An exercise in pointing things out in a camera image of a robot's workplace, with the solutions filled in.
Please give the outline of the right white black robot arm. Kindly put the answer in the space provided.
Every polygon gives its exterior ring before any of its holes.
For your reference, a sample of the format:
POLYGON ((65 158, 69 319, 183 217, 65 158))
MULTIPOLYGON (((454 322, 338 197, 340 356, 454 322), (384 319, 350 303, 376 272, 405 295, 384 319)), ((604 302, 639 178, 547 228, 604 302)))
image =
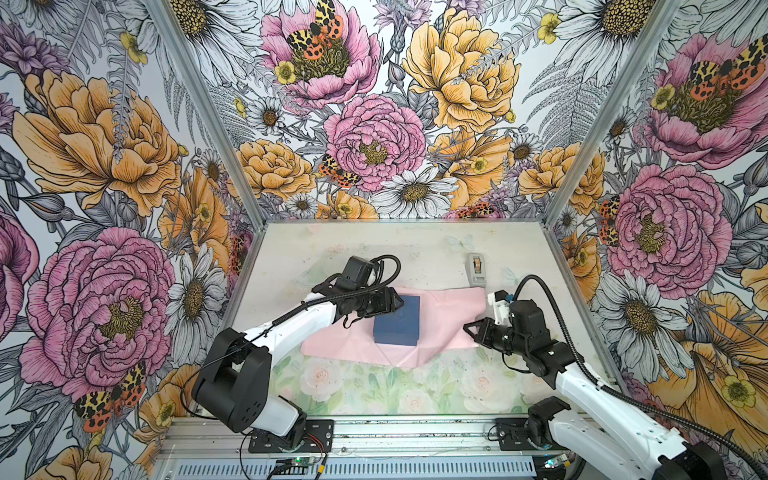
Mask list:
POLYGON ((667 428, 644 406, 634 406, 584 363, 565 342, 552 338, 543 311, 532 300, 489 295, 492 317, 465 324, 476 344, 518 356, 553 395, 530 408, 528 441, 564 447, 610 479, 724 479, 720 454, 667 428))

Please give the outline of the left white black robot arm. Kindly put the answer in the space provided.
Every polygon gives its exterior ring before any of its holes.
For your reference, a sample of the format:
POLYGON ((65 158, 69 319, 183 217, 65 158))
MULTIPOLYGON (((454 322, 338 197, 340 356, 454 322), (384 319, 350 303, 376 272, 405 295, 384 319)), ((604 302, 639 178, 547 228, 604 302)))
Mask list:
POLYGON ((269 393, 273 367, 332 325, 401 309, 404 300, 391 286, 400 271, 400 259, 391 254, 371 260, 352 256, 342 272, 313 286, 278 318, 244 332, 224 329, 196 375, 193 401, 235 433, 257 435, 283 451, 298 450, 314 435, 300 407, 269 393))

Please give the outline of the dark blue gift box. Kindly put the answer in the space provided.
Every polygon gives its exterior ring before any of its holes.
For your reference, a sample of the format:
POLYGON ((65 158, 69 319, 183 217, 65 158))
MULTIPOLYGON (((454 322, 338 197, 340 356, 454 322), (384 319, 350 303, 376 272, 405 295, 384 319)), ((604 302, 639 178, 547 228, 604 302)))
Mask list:
POLYGON ((404 296, 396 311, 376 316, 373 340, 376 344, 416 346, 420 338, 420 298, 404 296))

